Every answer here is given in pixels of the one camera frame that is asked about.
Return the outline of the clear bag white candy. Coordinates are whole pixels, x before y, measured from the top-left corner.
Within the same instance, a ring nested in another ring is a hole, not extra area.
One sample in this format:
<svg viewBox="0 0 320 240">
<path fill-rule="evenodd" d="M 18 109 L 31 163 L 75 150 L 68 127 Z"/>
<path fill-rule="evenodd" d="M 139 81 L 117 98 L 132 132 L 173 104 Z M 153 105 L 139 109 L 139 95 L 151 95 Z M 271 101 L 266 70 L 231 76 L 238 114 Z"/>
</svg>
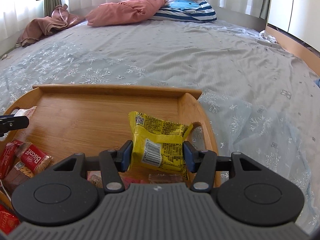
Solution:
<svg viewBox="0 0 320 240">
<path fill-rule="evenodd" d="M 18 116 L 26 116 L 28 119 L 31 118 L 31 116 L 33 115 L 33 113 L 36 110 L 36 106 L 31 107 L 29 109 L 19 109 L 15 114 L 14 117 L 18 117 Z"/>
</svg>

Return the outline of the pink rice cracker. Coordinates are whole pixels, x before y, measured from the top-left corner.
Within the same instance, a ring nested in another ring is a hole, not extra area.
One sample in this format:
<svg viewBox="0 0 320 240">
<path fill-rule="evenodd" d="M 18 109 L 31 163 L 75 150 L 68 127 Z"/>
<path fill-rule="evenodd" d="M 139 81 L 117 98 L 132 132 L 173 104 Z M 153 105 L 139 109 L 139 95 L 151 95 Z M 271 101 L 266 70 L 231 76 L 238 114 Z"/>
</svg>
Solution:
<svg viewBox="0 0 320 240">
<path fill-rule="evenodd" d="M 135 179 L 123 175 L 112 176 L 111 179 L 103 181 L 103 176 L 100 171 L 89 171 L 87 180 L 98 188 L 105 189 L 108 183 L 122 182 L 125 189 L 128 189 L 131 184 L 148 184 L 148 181 Z"/>
</svg>

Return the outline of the red rectangular snack bar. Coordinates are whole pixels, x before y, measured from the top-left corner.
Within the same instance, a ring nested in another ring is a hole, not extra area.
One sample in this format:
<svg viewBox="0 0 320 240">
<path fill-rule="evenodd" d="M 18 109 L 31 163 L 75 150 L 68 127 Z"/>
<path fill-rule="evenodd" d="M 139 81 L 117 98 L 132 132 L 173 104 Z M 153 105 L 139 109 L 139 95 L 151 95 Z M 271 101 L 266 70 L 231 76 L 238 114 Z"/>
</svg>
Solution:
<svg viewBox="0 0 320 240">
<path fill-rule="evenodd" d="M 6 144 L 0 162 L 0 179 L 4 179 L 12 169 L 18 148 L 23 144 L 22 141 L 13 140 Z"/>
</svg>

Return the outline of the yellow snack packet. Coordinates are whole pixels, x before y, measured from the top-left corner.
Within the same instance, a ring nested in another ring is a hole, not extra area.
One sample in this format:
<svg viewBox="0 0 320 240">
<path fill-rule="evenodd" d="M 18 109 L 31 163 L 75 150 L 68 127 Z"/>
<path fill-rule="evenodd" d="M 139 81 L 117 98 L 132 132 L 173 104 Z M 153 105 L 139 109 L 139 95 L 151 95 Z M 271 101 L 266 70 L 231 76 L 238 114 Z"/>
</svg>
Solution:
<svg viewBox="0 0 320 240">
<path fill-rule="evenodd" d="M 133 141 L 131 164 L 177 173 L 188 181 L 183 142 L 192 131 L 193 125 L 161 120 L 137 111 L 129 113 L 129 121 Z"/>
</svg>

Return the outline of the red Biscoff biscuit packet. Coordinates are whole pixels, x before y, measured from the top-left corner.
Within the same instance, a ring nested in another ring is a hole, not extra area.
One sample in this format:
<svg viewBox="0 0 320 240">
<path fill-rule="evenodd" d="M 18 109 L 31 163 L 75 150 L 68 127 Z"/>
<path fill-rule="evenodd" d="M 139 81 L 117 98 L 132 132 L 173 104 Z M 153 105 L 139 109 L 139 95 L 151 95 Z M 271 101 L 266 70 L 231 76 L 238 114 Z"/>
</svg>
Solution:
<svg viewBox="0 0 320 240">
<path fill-rule="evenodd" d="M 31 142 L 22 143 L 18 147 L 17 157 L 35 175 L 44 171 L 53 161 L 51 155 L 43 152 Z"/>
</svg>

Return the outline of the red gold nut packet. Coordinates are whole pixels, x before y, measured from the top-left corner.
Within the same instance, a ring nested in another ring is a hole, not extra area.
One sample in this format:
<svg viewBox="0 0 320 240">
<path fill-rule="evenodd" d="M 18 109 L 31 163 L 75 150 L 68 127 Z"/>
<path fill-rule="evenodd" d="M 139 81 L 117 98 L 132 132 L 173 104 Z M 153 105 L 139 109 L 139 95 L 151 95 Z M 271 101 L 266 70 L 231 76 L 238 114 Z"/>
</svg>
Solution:
<svg viewBox="0 0 320 240">
<path fill-rule="evenodd" d="M 3 205 L 0 205 L 0 229 L 8 235 L 20 224 L 19 219 L 7 210 Z"/>
</svg>

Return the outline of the brown almond snack packet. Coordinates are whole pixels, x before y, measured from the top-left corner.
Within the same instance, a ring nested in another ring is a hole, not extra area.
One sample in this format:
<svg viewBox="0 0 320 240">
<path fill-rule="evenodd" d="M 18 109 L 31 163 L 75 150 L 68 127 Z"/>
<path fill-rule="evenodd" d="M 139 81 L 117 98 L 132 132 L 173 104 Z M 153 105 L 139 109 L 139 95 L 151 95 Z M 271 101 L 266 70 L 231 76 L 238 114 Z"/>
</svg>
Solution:
<svg viewBox="0 0 320 240">
<path fill-rule="evenodd" d="M 33 178 L 33 176 L 33 172 L 23 162 L 19 161 L 2 181 L 5 189 L 9 194 L 12 194 L 19 185 Z"/>
</svg>

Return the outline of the wooden serving tray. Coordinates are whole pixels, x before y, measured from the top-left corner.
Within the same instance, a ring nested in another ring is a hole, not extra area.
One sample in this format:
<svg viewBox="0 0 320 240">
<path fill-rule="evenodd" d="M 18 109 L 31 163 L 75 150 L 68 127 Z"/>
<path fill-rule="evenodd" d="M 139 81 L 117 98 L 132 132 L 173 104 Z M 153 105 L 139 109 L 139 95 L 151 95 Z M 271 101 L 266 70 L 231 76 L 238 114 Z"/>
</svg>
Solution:
<svg viewBox="0 0 320 240">
<path fill-rule="evenodd" d="M 217 151 L 209 119 L 199 103 L 199 89 L 127 85 L 35 85 L 6 113 L 35 108 L 26 129 L 11 131 L 1 141 L 29 141 L 58 162 L 82 152 L 96 156 L 118 149 L 132 133 L 129 113 L 201 127 L 205 148 Z"/>
</svg>

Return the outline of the snowflake patterned bed sheet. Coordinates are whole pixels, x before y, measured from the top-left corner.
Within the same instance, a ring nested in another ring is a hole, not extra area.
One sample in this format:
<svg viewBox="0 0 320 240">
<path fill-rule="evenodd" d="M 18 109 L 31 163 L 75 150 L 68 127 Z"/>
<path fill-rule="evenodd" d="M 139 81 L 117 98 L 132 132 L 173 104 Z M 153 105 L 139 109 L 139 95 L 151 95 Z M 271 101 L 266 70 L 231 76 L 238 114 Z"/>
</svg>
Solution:
<svg viewBox="0 0 320 240">
<path fill-rule="evenodd" d="M 119 84 L 202 90 L 219 153 L 240 151 L 305 195 L 297 224 L 319 226 L 317 75 L 255 30 L 145 21 L 81 23 L 1 59 L 1 111 L 40 84 Z"/>
</svg>

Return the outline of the brown crumpled cloth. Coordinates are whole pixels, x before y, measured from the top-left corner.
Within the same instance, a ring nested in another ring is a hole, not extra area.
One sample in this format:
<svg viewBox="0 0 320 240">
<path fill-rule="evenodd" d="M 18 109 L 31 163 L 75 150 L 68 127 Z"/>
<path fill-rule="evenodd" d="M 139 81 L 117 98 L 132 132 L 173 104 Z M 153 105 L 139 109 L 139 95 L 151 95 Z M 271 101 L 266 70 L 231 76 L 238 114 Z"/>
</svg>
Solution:
<svg viewBox="0 0 320 240">
<path fill-rule="evenodd" d="M 71 14 L 67 9 L 66 4 L 57 5 L 51 16 L 33 19 L 18 38 L 17 44 L 27 47 L 85 20 L 84 16 Z"/>
</svg>

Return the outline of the blue clothes pile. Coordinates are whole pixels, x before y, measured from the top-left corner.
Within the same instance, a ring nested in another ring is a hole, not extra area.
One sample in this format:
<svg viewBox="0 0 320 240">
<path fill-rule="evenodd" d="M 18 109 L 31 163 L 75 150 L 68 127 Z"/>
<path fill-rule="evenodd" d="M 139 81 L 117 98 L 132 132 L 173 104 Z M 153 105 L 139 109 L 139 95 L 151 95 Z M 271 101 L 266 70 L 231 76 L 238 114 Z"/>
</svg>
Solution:
<svg viewBox="0 0 320 240">
<path fill-rule="evenodd" d="M 320 79 L 315 80 L 314 83 L 320 88 Z"/>
</svg>

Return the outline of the crumpled clear plastic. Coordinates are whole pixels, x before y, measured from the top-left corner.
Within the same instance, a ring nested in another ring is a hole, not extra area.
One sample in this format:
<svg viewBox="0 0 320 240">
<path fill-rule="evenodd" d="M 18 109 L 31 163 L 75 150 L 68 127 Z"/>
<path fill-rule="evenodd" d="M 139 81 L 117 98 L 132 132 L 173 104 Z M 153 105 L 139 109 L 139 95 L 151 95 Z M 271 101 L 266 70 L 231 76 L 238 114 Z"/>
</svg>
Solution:
<svg viewBox="0 0 320 240">
<path fill-rule="evenodd" d="M 262 38 L 265 41 L 271 42 L 271 43 L 277 43 L 277 40 L 274 36 L 270 35 L 266 30 L 262 30 L 259 33 L 259 37 Z"/>
</svg>

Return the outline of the pink pillow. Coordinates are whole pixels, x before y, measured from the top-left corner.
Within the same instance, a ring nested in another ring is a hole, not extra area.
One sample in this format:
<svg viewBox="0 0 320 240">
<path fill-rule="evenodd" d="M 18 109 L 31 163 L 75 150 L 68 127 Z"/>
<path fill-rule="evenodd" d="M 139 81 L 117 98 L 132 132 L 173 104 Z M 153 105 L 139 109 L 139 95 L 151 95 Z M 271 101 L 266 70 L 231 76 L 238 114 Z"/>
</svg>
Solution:
<svg viewBox="0 0 320 240">
<path fill-rule="evenodd" d="M 105 3 L 86 15 L 87 25 L 104 27 L 146 21 L 165 5 L 165 0 L 125 0 Z"/>
</svg>

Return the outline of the blue striped pillow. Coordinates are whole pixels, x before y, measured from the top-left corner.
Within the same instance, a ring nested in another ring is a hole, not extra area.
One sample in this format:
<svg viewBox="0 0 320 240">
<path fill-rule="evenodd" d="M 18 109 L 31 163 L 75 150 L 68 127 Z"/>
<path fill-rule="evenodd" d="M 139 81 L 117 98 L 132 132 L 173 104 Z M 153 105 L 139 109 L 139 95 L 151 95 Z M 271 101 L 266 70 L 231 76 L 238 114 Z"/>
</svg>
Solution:
<svg viewBox="0 0 320 240">
<path fill-rule="evenodd" d="M 165 4 L 151 19 L 212 23 L 217 20 L 217 16 L 206 0 L 165 0 Z"/>
</svg>

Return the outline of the wooden bed frame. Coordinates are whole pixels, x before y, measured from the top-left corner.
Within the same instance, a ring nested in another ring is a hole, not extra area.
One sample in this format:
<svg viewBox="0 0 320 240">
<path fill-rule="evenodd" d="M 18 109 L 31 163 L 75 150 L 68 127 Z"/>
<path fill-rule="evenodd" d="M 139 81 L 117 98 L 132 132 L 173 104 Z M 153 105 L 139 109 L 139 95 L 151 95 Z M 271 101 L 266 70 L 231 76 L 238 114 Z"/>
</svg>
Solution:
<svg viewBox="0 0 320 240">
<path fill-rule="evenodd" d="M 298 43 L 294 39 L 277 31 L 274 28 L 266 26 L 266 32 L 274 36 L 277 42 L 288 52 L 301 58 L 308 67 L 313 70 L 317 75 L 319 75 L 319 56 L 314 54 L 308 48 L 304 47 L 302 44 Z"/>
</svg>

